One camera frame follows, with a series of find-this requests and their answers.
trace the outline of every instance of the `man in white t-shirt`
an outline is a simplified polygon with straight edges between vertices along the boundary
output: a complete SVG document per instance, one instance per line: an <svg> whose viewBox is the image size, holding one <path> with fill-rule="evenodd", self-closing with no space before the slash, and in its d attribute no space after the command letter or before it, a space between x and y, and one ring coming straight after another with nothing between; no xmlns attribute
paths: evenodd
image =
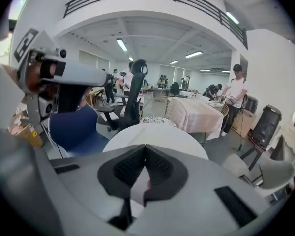
<svg viewBox="0 0 295 236"><path fill-rule="evenodd" d="M117 77L118 83L121 86L123 86L124 95L130 94L131 81L133 78L133 73L131 73L132 65L133 65L133 62L130 62L129 68L127 70L124 70L123 72L121 72L120 75Z"/></svg>
<svg viewBox="0 0 295 236"><path fill-rule="evenodd" d="M225 128L221 133L221 136L226 136L226 134L230 131L234 118L237 116L239 110L241 109L242 100L244 96L247 94L248 87L247 87L247 81L242 75L242 67L239 64L234 65L233 71L235 73L236 78L231 79L227 86L224 88L222 96L224 96L228 90L228 98L226 101L226 104L228 105L229 112L228 112L228 118L227 116L223 120L224 127Z"/></svg>

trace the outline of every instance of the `white round table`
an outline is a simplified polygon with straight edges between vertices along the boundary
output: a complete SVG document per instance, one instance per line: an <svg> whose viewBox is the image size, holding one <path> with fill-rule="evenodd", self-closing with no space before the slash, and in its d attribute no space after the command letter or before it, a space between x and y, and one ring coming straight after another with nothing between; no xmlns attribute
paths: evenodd
<svg viewBox="0 0 295 236"><path fill-rule="evenodd" d="M160 123L141 123L116 134L103 152L130 145L151 144L208 160L201 144L181 129Z"/></svg>

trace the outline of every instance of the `ceiling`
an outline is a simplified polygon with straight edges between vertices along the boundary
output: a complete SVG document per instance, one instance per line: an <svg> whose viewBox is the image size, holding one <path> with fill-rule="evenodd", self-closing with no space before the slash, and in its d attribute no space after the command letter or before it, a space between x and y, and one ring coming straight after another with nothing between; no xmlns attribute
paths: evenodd
<svg viewBox="0 0 295 236"><path fill-rule="evenodd" d="M277 0L223 0L227 11L247 30L267 29L295 44L295 27Z"/></svg>
<svg viewBox="0 0 295 236"><path fill-rule="evenodd" d="M118 62L128 57L187 69L230 70L231 50L203 31L153 17L123 17L92 23L68 33L110 54ZM128 52L116 42L121 38ZM201 55L186 58L196 51Z"/></svg>

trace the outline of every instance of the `ceiling light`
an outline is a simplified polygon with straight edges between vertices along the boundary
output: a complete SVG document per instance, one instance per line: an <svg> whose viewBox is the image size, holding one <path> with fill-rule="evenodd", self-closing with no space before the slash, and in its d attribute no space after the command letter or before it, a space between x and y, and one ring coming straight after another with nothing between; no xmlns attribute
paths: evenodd
<svg viewBox="0 0 295 236"><path fill-rule="evenodd" d="M202 54L202 52L192 53L192 54L187 55L186 58L191 58L193 56L200 55L200 54Z"/></svg>
<svg viewBox="0 0 295 236"><path fill-rule="evenodd" d="M239 21L229 12L226 12L226 15L234 21L235 24L239 24Z"/></svg>
<svg viewBox="0 0 295 236"><path fill-rule="evenodd" d="M124 51L128 51L122 39L117 39L117 43Z"/></svg>

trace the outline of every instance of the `black cap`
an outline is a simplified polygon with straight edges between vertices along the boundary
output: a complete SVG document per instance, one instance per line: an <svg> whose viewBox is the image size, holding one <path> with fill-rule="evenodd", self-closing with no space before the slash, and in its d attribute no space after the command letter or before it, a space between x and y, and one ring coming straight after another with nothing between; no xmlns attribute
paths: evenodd
<svg viewBox="0 0 295 236"><path fill-rule="evenodd" d="M241 65L240 64L234 65L233 71L235 71L235 72L241 72L242 71Z"/></svg>

